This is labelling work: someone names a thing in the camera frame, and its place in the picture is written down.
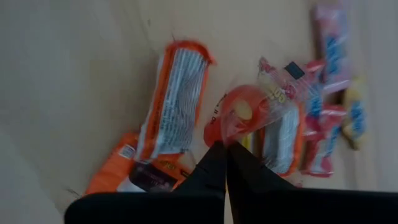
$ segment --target candy wrapper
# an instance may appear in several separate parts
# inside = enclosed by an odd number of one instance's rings
[[[166,48],[135,160],[149,161],[190,148],[208,67],[213,62],[206,47],[195,41],[176,41]]]
[[[308,82],[317,94],[314,94],[312,98],[309,98],[305,102],[305,109],[307,116],[313,116],[316,119],[319,118],[323,105],[323,85],[321,83],[321,74],[324,68],[324,60],[315,60],[307,64],[307,71],[310,75]]]
[[[225,144],[282,118],[297,103],[317,94],[308,83],[305,67],[287,62],[277,70],[261,57],[258,79],[235,85],[225,94],[205,126],[204,140],[210,147],[215,141]]]
[[[301,104],[259,131],[263,163],[282,177],[297,170],[303,149],[304,125]]]
[[[170,192],[191,173],[181,163],[157,158],[143,164],[133,158],[139,134],[127,133],[94,175],[86,194],[103,192]]]
[[[349,87],[351,74],[347,57],[348,28],[339,4],[318,4],[313,10],[318,56],[326,61],[322,82],[325,94]]]
[[[309,128],[305,132],[308,141],[303,174],[315,177],[329,177],[333,174],[331,155],[345,114],[342,106],[325,105],[319,119],[306,118]]]
[[[347,116],[343,122],[343,134],[348,139],[350,146],[355,150],[358,150],[366,140],[366,113],[363,88],[363,80],[360,77],[356,77],[344,94],[343,103],[347,110]]]

